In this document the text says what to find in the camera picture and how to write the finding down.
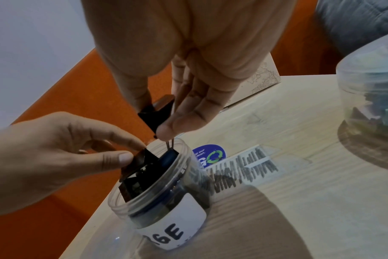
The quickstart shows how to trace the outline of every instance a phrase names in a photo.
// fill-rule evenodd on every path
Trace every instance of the jar lid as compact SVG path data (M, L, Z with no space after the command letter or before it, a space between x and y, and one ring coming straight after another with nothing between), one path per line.
M142 239L131 221L122 220L111 213L92 236L80 258L131 259Z
M388 90L388 35L346 56L336 67L336 74L339 81Z

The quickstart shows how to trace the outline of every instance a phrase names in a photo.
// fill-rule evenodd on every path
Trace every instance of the clear plastic jar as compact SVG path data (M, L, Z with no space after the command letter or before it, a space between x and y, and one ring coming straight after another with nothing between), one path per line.
M206 215L211 209L213 188L211 178L184 141L175 139L174 149L179 152L174 163L157 182L142 194L125 203L118 189L120 183L117 183L109 194L108 204L113 212L119 218L130 219L138 232L139 230L143 232L158 222L167 221L165 217L170 215L170 212L176 211L174 209L179 206L186 194L194 198L192 202L197 203L198 208L202 208ZM164 142L156 141L149 145L149 150L160 157L167 151L167 148Z
M388 142L388 35L345 57L336 74L350 130Z

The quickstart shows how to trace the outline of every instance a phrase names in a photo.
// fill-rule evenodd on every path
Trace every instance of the plastic container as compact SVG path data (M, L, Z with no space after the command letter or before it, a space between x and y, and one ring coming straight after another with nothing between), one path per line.
M345 57L336 74L349 129L388 141L388 35Z
M149 150L160 157L167 151L157 141ZM211 209L213 184L193 151L180 139L174 142L177 159L149 189L125 203L117 183L108 204L121 219L132 222L136 233L163 249L188 241L204 223Z

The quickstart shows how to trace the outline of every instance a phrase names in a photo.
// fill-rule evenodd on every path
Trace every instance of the table surface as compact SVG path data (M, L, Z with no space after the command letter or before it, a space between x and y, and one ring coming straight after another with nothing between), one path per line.
M289 76L181 138L222 146L227 156L255 145L275 150L280 173L214 204L184 247L149 244L139 258L388 259L388 153L346 133L335 75ZM113 216L103 201L61 259L82 258Z

